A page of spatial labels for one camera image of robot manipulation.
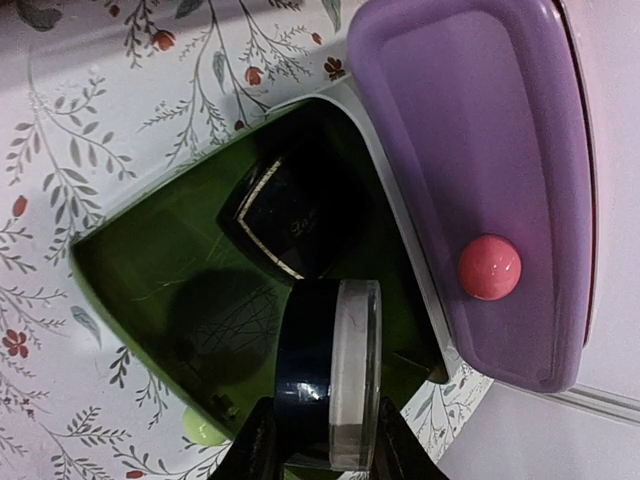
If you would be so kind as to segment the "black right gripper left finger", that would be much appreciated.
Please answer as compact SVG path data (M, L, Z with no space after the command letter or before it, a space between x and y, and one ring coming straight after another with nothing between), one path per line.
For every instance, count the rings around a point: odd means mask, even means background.
M261 398L208 480L282 478L283 463L277 439L274 402L272 398Z

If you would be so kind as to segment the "round clear-lid jar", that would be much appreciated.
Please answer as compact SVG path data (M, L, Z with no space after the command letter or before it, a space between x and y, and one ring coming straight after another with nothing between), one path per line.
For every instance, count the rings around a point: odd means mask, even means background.
M373 463L382 355L375 280L296 282L279 334L274 415L286 463L337 472Z

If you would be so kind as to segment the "pink purple drawer box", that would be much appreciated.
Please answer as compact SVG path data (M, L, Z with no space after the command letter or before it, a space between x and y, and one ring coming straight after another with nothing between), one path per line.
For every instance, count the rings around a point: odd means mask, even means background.
M639 393L639 5L368 1L348 60L449 368Z

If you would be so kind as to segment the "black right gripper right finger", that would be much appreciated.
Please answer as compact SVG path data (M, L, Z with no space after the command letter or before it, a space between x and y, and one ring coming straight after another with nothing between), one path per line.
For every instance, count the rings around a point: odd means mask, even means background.
M388 397L379 404L375 478L380 480L448 480Z

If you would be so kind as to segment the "black gold-edged box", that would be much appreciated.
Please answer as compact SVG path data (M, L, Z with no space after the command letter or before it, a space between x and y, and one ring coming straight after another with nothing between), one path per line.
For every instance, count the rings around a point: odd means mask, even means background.
M321 278L359 240L371 202L337 153L291 149L257 162L221 207L233 245L286 282Z

